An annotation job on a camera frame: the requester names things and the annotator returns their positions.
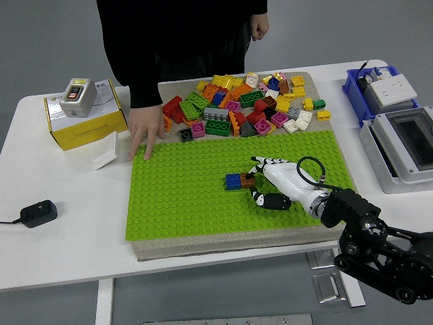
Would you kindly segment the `person's left hand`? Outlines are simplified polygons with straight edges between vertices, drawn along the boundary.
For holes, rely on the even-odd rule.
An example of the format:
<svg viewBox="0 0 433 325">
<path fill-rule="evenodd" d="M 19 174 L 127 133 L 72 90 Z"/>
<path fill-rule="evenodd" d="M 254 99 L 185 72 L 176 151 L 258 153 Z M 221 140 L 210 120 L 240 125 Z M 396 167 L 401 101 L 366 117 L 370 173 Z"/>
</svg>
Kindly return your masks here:
<svg viewBox="0 0 433 325">
<path fill-rule="evenodd" d="M 253 14 L 250 17 L 251 37 L 253 41 L 262 40 L 269 31 L 269 19 L 267 14 Z"/>
</svg>

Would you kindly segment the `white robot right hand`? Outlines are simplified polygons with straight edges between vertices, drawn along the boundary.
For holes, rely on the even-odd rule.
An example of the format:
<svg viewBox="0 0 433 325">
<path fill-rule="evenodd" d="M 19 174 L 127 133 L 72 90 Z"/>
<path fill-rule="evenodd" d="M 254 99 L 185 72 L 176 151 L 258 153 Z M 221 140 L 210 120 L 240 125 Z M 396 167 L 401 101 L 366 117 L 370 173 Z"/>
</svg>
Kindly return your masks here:
<svg viewBox="0 0 433 325">
<path fill-rule="evenodd" d="M 258 164 L 246 177 L 250 179 L 256 173 L 262 173 L 279 190 L 276 194 L 262 194 L 252 186 L 250 192 L 258 206 L 283 211 L 288 210 L 293 202 L 299 202 L 311 217 L 318 219 L 322 216 L 330 192 L 299 165 L 281 158 L 253 156 L 251 159 Z"/>
</svg>

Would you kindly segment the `person's right hand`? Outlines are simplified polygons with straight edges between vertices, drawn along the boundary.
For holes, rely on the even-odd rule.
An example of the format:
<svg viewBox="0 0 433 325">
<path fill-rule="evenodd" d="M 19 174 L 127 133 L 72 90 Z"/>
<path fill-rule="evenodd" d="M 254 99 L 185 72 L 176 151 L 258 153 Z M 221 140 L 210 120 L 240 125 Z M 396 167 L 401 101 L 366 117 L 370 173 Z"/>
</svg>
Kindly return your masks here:
<svg viewBox="0 0 433 325">
<path fill-rule="evenodd" d="M 147 136 L 147 144 L 143 158 L 145 160 L 151 158 L 156 137 L 165 138 L 162 105 L 132 108 L 129 114 L 129 132 L 131 135 L 129 160 L 133 160 L 145 136 Z"/>
</svg>

